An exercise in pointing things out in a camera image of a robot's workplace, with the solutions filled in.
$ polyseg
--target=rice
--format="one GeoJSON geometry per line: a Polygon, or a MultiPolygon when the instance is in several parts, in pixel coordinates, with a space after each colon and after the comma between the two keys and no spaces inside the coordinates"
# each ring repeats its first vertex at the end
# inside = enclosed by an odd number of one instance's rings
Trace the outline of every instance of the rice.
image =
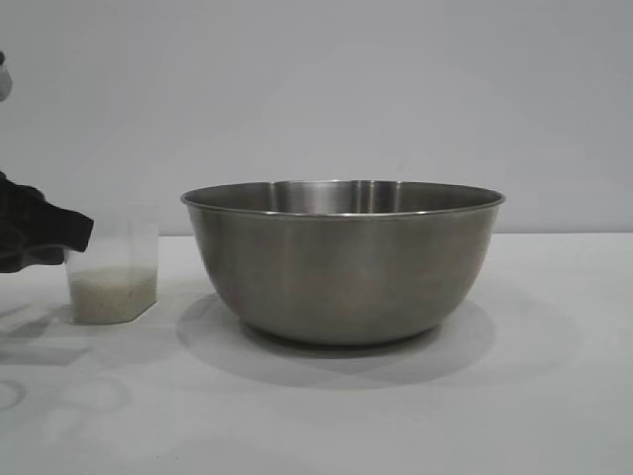
{"type": "Polygon", "coordinates": [[[73,272],[69,286],[75,322],[130,322],[156,302],[156,269],[121,266],[73,272]]]}

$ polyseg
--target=gray object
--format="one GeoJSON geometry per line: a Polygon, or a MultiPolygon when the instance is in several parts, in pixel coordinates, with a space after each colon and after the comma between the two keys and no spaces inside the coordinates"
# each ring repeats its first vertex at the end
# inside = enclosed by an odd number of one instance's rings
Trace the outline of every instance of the gray object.
{"type": "Polygon", "coordinates": [[[0,102],[5,101],[13,89],[13,79],[7,69],[5,59],[4,52],[0,51],[0,102]]]}
{"type": "Polygon", "coordinates": [[[439,324],[482,266],[498,192],[391,181],[289,181],[186,193],[223,301],[250,325],[370,344],[439,324]]]}

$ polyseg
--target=metal bowl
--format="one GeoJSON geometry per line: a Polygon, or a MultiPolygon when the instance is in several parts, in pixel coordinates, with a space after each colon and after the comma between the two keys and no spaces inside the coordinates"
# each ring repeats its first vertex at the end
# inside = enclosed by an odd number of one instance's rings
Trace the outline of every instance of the metal bowl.
{"type": "Polygon", "coordinates": [[[222,300],[245,322],[316,344],[424,332],[482,266],[496,191],[396,181],[284,181],[182,197],[222,300]]]}

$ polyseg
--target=white wall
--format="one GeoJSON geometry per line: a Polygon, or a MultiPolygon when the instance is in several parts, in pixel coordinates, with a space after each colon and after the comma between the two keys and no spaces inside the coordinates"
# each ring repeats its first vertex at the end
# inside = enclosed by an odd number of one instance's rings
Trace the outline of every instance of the white wall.
{"type": "Polygon", "coordinates": [[[58,204],[468,183],[505,232],[633,231],[631,0],[2,0],[0,168],[58,204]]]}

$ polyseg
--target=white tabletop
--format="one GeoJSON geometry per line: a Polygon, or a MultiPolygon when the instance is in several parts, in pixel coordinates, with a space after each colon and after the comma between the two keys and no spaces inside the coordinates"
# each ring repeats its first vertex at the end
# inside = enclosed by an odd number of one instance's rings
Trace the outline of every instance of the white tabletop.
{"type": "Polygon", "coordinates": [[[633,473],[633,235],[495,236],[439,331],[314,353],[245,331],[189,237],[138,321],[0,276],[0,473],[633,473]]]}

